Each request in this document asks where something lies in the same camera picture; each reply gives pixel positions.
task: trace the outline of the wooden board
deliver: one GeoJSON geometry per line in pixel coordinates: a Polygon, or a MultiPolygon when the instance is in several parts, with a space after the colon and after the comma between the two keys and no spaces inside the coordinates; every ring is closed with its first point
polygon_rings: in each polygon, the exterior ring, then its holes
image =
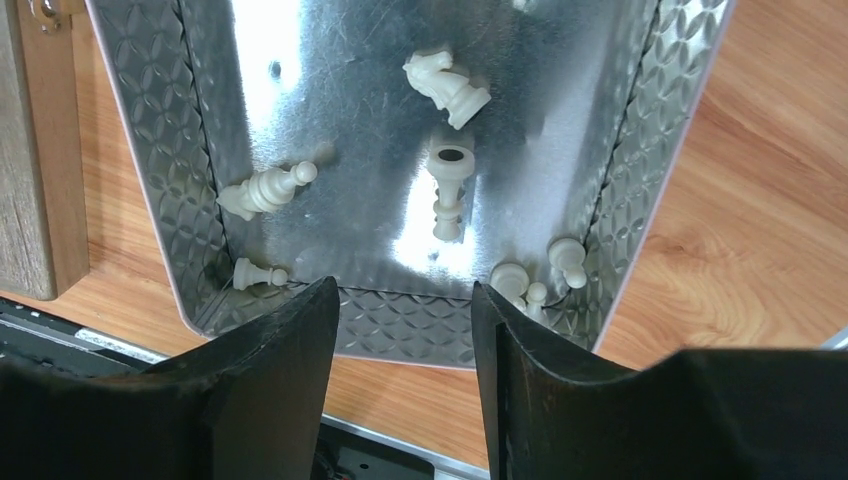
{"type": "MultiPolygon", "coordinates": [[[[848,324],[842,5],[740,1],[603,355],[644,367],[684,345],[814,347],[848,324]]],[[[77,27],[92,273],[27,303],[180,353],[201,340],[177,315],[90,24],[77,27]]],[[[485,465],[471,372],[337,357],[325,411],[485,465]]]]}
{"type": "Polygon", "coordinates": [[[26,5],[0,0],[0,289],[48,300],[88,272],[85,200],[71,32],[26,5]]]}

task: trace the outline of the metal latch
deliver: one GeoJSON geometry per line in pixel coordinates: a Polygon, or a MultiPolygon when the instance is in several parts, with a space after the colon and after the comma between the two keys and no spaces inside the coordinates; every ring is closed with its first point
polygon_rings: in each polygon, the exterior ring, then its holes
{"type": "Polygon", "coordinates": [[[32,15],[41,24],[41,31],[54,33],[62,21],[85,11],[85,0],[28,0],[32,15]]]}

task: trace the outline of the white chess piece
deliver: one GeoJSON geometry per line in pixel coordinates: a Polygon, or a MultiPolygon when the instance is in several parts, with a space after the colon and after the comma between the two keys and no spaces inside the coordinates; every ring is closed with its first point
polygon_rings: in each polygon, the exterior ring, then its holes
{"type": "Polygon", "coordinates": [[[288,172],[271,168],[241,183],[225,188],[217,202],[228,212],[250,221],[257,213],[273,213],[294,198],[297,187],[306,185],[318,176],[312,162],[298,163],[288,172]]]}
{"type": "Polygon", "coordinates": [[[447,108],[448,123],[460,130],[492,96],[485,88],[472,87],[468,77],[446,71],[451,67],[453,56],[441,51],[433,55],[415,53],[403,69],[412,88],[430,97],[439,110],[447,108]]]}
{"type": "Polygon", "coordinates": [[[427,171],[439,186],[439,199],[433,204],[436,213],[433,235],[446,242],[456,240],[461,233],[459,192],[462,182],[474,174],[474,154],[459,145],[434,147],[427,158],[427,171]]]}
{"type": "Polygon", "coordinates": [[[546,324],[548,317],[542,307],[548,298],[548,287],[544,283],[532,283],[527,287],[527,296],[524,298],[527,300],[526,315],[538,323],[546,324]]]}
{"type": "Polygon", "coordinates": [[[586,286],[586,270],[583,262],[586,260],[586,249],[573,238],[557,240],[548,249],[548,260],[557,270],[562,271],[565,283],[571,288],[586,286]]]}
{"type": "Polygon", "coordinates": [[[269,268],[265,270],[257,267],[246,258],[236,260],[236,266],[233,271],[233,288],[236,290],[244,290],[257,283],[267,283],[268,285],[282,287],[288,280],[289,274],[285,270],[281,268],[269,268]]]}
{"type": "Polygon", "coordinates": [[[527,305],[521,296],[530,286],[530,276],[527,275],[524,267],[515,263],[498,265],[492,270],[489,284],[522,313],[527,310],[527,305]]]}

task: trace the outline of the metal tray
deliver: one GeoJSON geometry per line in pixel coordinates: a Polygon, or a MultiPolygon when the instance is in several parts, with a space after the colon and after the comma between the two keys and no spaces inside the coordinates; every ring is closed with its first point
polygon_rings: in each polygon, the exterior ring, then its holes
{"type": "Polygon", "coordinates": [[[597,347],[671,172],[733,0],[88,0],[181,314],[216,336],[334,275],[337,352],[473,366],[470,287],[504,261],[548,285],[550,326],[597,347]],[[406,83],[449,45],[493,100],[461,134],[406,83]],[[463,235],[432,237],[433,138],[477,157],[463,235]],[[216,191],[317,158],[250,222],[216,191]],[[585,240],[569,291],[550,243],[585,240]],[[229,287],[233,259],[290,289],[229,287]]]}

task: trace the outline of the wooden table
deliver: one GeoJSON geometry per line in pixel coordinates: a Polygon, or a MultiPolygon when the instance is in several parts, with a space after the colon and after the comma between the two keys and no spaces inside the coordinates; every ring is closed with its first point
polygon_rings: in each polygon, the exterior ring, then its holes
{"type": "MultiPolygon", "coordinates": [[[[848,8],[740,0],[601,353],[814,347],[848,319],[848,8]]],[[[168,354],[181,323],[100,52],[74,19],[92,273],[23,303],[168,354]]],[[[485,466],[474,373],[336,358],[326,412],[485,466]]]]}

